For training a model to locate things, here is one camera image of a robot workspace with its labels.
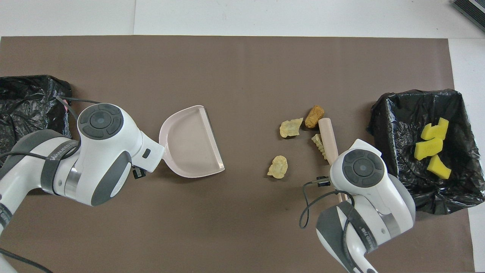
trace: black plastic bag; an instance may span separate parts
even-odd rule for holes
[[[71,138],[67,111],[56,96],[72,97],[70,84],[48,75],[0,77],[0,153],[42,129]],[[5,158],[0,160],[3,166]]]
[[[444,180],[427,171],[430,158],[414,158],[416,142],[428,123],[439,118],[450,123],[438,153],[452,170]],[[462,95],[451,89],[387,93],[372,106],[367,128],[382,151],[390,174],[398,177],[413,196],[416,210],[450,214],[485,201],[485,182],[478,148],[471,131]]]

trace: brown tabletop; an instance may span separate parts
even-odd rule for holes
[[[373,143],[365,128],[381,94],[453,88],[445,39],[3,37],[0,76],[35,74],[68,81],[77,98],[122,107],[155,140],[171,114],[204,105],[226,166],[187,179],[161,162],[98,207],[27,196],[0,246],[54,272],[345,272],[314,229],[335,196],[298,227],[301,186],[329,170],[310,140],[317,131],[282,139],[280,123],[318,104],[343,152],[356,138]],[[288,159],[281,180],[266,175],[276,155]],[[310,188],[310,197],[330,190]],[[368,258],[381,272],[471,272],[468,213],[418,213],[412,230]]]

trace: yellow foam block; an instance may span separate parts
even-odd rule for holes
[[[450,174],[452,173],[452,170],[447,168],[445,164],[441,162],[437,154],[431,157],[428,168],[426,169],[436,174],[441,179],[448,179],[450,177]]]
[[[427,156],[432,156],[439,153],[442,149],[443,140],[439,138],[418,142],[416,143],[416,149],[414,150],[414,157],[417,160],[422,160]]]
[[[438,125],[431,126],[431,123],[427,124],[421,132],[421,138],[424,140],[430,140],[433,138],[444,140],[449,123],[450,122],[448,120],[439,118]]]

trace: black strap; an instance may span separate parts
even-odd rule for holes
[[[44,161],[42,174],[40,175],[40,185],[45,192],[58,195],[54,191],[54,177],[56,176],[57,168],[61,163],[62,157],[76,147],[78,144],[75,140],[68,140],[57,146]]]
[[[337,205],[340,210],[345,214],[350,224],[354,227],[355,231],[359,235],[360,240],[366,248],[366,253],[370,253],[377,249],[377,241],[371,229],[365,223],[359,212],[348,202],[342,202]]]
[[[0,224],[5,228],[10,219],[12,218],[12,213],[10,210],[2,203],[0,203]]]

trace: white tile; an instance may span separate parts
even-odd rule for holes
[[[485,37],[449,0],[137,0],[134,34]]]
[[[449,46],[455,90],[463,94],[475,141],[484,156],[485,39],[450,39]],[[485,272],[485,204],[470,208],[468,212],[475,271]]]
[[[133,34],[135,0],[0,0],[0,36]]]

